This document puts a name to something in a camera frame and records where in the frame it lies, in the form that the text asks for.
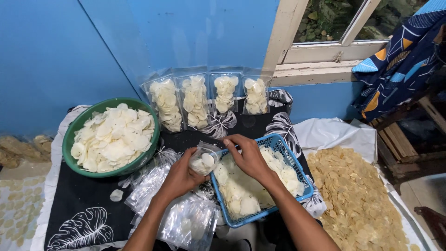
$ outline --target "window frame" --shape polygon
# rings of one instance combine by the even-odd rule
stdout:
[[[271,87],[355,81],[351,69],[385,47],[389,40],[355,41],[381,0],[364,0],[337,42],[295,43],[309,0],[280,0],[263,65]],[[334,57],[340,55],[339,63]]]

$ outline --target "white tarp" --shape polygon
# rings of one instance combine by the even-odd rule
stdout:
[[[293,128],[305,157],[307,157],[309,153],[316,152],[317,150],[340,146],[343,148],[353,148],[355,152],[360,153],[364,160],[369,163],[376,163],[378,159],[376,130],[356,119],[348,124],[339,118],[312,118],[293,125]],[[412,216],[401,197],[395,189],[393,189],[393,186],[384,178],[384,175],[382,175],[381,172],[380,177],[388,192],[391,193],[404,211],[406,211],[406,214],[416,223],[429,248],[431,250],[437,250],[427,233],[421,228],[420,224]],[[415,230],[410,225],[408,219],[404,217],[397,206],[395,206],[395,208],[401,215],[403,230],[406,233],[407,238],[409,238],[410,244],[417,244],[421,250],[427,251],[427,249],[423,247],[421,240],[416,235]]]

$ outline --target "plastic bowl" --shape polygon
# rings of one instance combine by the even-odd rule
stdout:
[[[81,128],[83,128],[83,124],[87,119],[92,117],[92,112],[99,112],[103,113],[106,111],[106,107],[117,107],[121,103],[126,103],[129,108],[132,109],[140,109],[143,111],[146,111],[153,116],[153,120],[155,121],[155,131],[153,133],[152,139],[150,142],[152,145],[150,146],[149,150],[146,152],[141,153],[136,160],[133,160],[131,163],[110,172],[88,172],[82,169],[81,166],[77,165],[77,160],[71,156],[71,148],[74,144],[74,132],[79,131]],[[81,113],[68,127],[68,130],[65,133],[65,136],[63,138],[63,144],[62,144],[62,154],[65,159],[66,164],[73,169],[78,174],[90,177],[90,178],[104,178],[104,177],[111,177],[111,176],[120,176],[120,175],[126,175],[133,173],[134,171],[140,169],[141,167],[145,166],[146,163],[153,157],[153,154],[155,153],[158,138],[160,137],[160,128],[158,124],[158,118],[152,109],[150,105],[146,104],[145,102],[134,99],[134,98],[127,98],[127,97],[120,97],[120,98],[113,98],[113,99],[107,99],[102,102],[99,102],[91,107],[89,107],[87,110],[85,110],[83,113]]]

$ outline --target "blue basket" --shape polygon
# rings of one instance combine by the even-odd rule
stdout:
[[[297,160],[294,153],[287,147],[285,141],[283,140],[283,138],[280,135],[270,134],[270,135],[258,138],[258,139],[256,139],[256,141],[257,141],[258,146],[262,146],[262,145],[270,146],[274,151],[279,151],[284,157],[283,161],[285,162],[285,164],[291,166],[296,171],[297,178],[299,179],[299,181],[305,184],[304,195],[297,197],[296,198],[297,201],[302,201],[302,200],[309,198],[313,195],[313,185],[310,184],[310,182],[308,181],[305,173],[302,170],[301,164]],[[229,152],[227,149],[222,150],[222,157],[228,153]],[[220,203],[220,206],[221,206],[221,209],[223,212],[224,220],[225,220],[226,224],[232,228],[241,227],[245,224],[256,221],[262,217],[267,216],[270,213],[277,211],[277,207],[274,206],[269,209],[262,209],[258,213],[254,213],[254,214],[245,216],[238,220],[233,220],[227,212],[226,205],[224,204],[224,199],[222,197],[222,194],[220,193],[217,180],[214,176],[214,172],[211,172],[211,179],[212,179],[212,185],[214,186],[215,192],[217,194],[217,199],[219,200],[219,203]]]

